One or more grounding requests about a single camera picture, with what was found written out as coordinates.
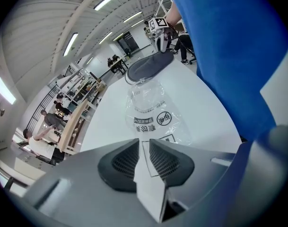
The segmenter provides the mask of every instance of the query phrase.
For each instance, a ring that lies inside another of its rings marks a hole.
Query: blue fabric
[[[248,140],[275,126],[260,94],[288,49],[288,32],[266,0],[174,0],[198,61],[197,75]]]

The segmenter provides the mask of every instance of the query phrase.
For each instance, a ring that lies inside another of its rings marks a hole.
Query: clear plastic bag
[[[155,80],[142,80],[128,91],[126,122],[142,142],[162,139],[182,145],[192,143],[178,109]]]

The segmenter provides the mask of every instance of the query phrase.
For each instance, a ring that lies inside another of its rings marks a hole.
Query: black cable
[[[195,54],[194,54],[191,50],[189,50],[186,46],[184,46],[184,44],[182,43],[182,41],[181,41],[181,39],[180,39],[180,36],[178,36],[178,33],[177,33],[177,31],[175,30],[175,28],[174,28],[171,24],[169,24],[169,23],[168,23],[168,25],[169,25],[169,27],[173,30],[173,33],[177,36],[177,38],[178,38],[178,40],[180,41],[180,43],[182,44],[182,46],[185,47],[185,49],[186,49],[191,55],[193,55],[193,56],[196,58]]]

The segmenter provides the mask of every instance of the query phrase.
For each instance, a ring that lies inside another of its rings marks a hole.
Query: curved ceiling
[[[4,57],[22,97],[29,89],[92,53],[112,31],[109,40],[134,23],[153,15],[157,0],[111,0],[99,11],[102,0],[19,0],[2,28]],[[142,14],[127,23],[135,13]],[[73,33],[78,33],[71,51],[63,57]]]

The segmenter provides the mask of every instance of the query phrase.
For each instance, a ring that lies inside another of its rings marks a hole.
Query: black metal railing
[[[67,71],[66,71],[64,77],[71,76],[73,73],[75,73],[75,71],[76,71],[76,70],[75,70],[72,66],[69,66],[69,67],[67,68]]]
[[[57,95],[58,88],[57,86],[54,86],[49,93],[44,97],[44,99],[41,101],[39,106],[36,108],[34,114],[31,116],[31,119],[27,125],[27,129],[30,132],[33,132],[35,129],[36,124],[39,121],[39,118],[41,116],[41,110],[46,109],[46,106],[51,102],[51,100]]]

